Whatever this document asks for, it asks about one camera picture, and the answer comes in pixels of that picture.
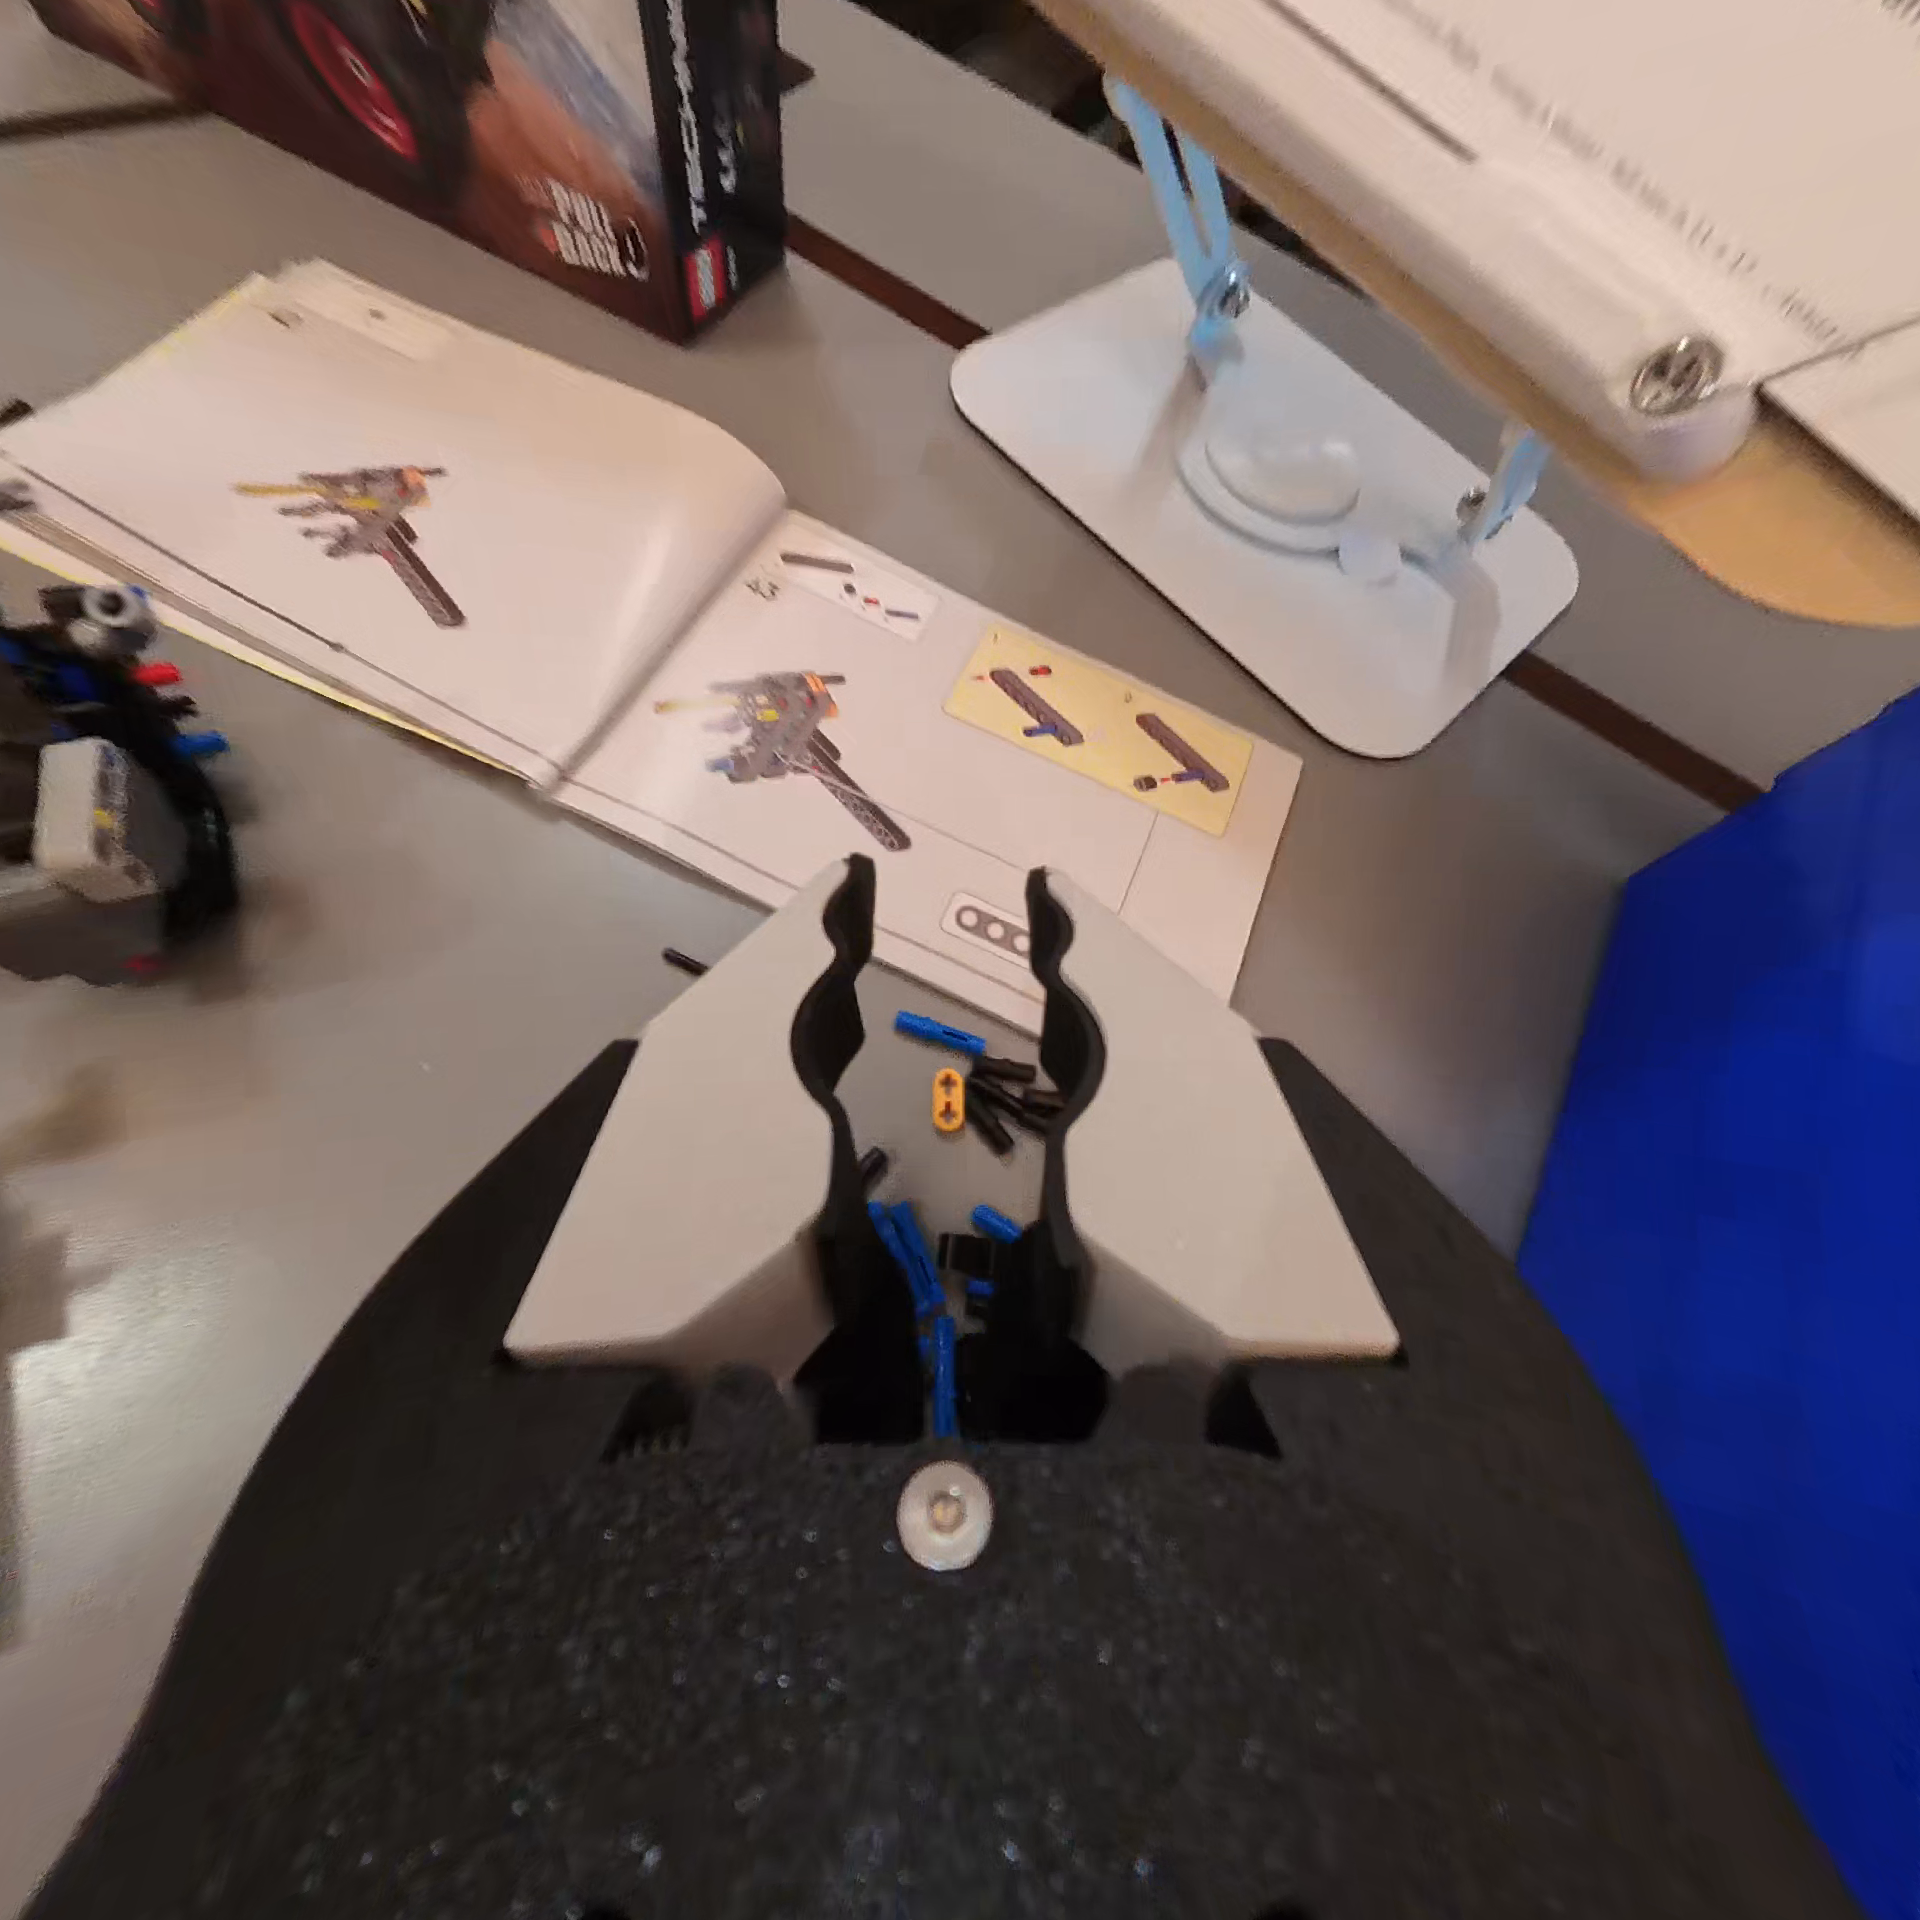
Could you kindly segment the partly built lego model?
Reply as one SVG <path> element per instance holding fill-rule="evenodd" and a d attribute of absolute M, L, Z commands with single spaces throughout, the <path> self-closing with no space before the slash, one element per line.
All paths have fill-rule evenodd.
<path fill-rule="evenodd" d="M 116 987 L 237 915 L 241 875 L 180 668 L 144 587 L 57 583 L 3 623 L 3 971 Z"/>

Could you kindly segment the white book stand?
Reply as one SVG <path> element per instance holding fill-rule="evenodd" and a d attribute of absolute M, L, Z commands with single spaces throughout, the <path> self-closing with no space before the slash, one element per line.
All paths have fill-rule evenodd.
<path fill-rule="evenodd" d="M 1294 4 L 1040 4 L 1168 256 L 965 347 L 972 428 L 1354 755 L 1429 748 L 1571 607 L 1551 461 L 1759 606 L 1917 614 L 1917 516 L 1729 361 L 1690 252 L 1477 158 Z"/>

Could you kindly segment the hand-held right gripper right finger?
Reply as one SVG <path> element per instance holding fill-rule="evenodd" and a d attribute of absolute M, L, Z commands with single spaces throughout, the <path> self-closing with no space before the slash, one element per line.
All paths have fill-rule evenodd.
<path fill-rule="evenodd" d="M 1392 1364 L 1405 1337 L 1260 1035 L 1062 869 L 1026 878 L 1038 1200 L 987 1234 L 963 1432 L 1093 1432 L 1157 1368 Z"/>

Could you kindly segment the blue plastic bin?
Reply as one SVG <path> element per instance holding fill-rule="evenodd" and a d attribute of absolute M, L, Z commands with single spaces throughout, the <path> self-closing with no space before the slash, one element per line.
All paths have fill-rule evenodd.
<path fill-rule="evenodd" d="M 1518 1265 L 1841 1877 L 1917 1915 L 1917 689 L 1626 880 Z"/>

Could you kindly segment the dark lego set box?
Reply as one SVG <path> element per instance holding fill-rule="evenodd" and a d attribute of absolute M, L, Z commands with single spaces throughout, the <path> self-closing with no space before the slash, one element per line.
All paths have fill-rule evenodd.
<path fill-rule="evenodd" d="M 52 36 L 673 342 L 787 260 L 774 1 L 33 1 Z"/>

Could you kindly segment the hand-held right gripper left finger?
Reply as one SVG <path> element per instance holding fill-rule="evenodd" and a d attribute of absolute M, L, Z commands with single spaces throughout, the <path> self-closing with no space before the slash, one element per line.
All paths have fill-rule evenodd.
<path fill-rule="evenodd" d="M 814 1432 L 918 1432 L 917 1307 L 839 1093 L 876 880 L 830 860 L 643 1029 L 502 1335 L 516 1364 L 755 1371 Z"/>

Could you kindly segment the cluster of black lego pins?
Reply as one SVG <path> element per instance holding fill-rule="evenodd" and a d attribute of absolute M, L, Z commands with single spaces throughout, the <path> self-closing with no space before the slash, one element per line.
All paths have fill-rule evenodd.
<path fill-rule="evenodd" d="M 1066 1104 L 1040 1065 L 997 1053 L 965 1057 L 963 1087 L 966 1126 L 1003 1159 L 1021 1135 L 1044 1138 Z"/>

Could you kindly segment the pile of blue lego pins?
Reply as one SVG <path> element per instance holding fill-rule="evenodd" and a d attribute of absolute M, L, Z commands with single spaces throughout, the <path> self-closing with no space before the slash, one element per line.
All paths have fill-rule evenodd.
<path fill-rule="evenodd" d="M 1006 1243 L 999 1284 L 968 1284 L 939 1265 L 939 1241 L 930 1240 L 913 1203 L 866 1202 L 870 1223 L 898 1265 L 915 1309 L 924 1364 L 930 1430 L 936 1438 L 960 1438 L 968 1430 L 965 1341 L 989 1325 L 989 1307 L 1012 1284 L 1025 1225 L 1009 1211 L 972 1208 L 966 1234 L 992 1236 Z"/>

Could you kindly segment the open lego instruction booklet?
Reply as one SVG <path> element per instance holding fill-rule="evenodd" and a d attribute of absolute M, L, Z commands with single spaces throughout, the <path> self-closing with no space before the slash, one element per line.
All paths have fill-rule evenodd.
<path fill-rule="evenodd" d="M 1236 992 L 1303 764 L 796 510 L 685 405 L 308 260 L 4 428 L 8 543 L 1029 1033 L 1029 875 Z"/>

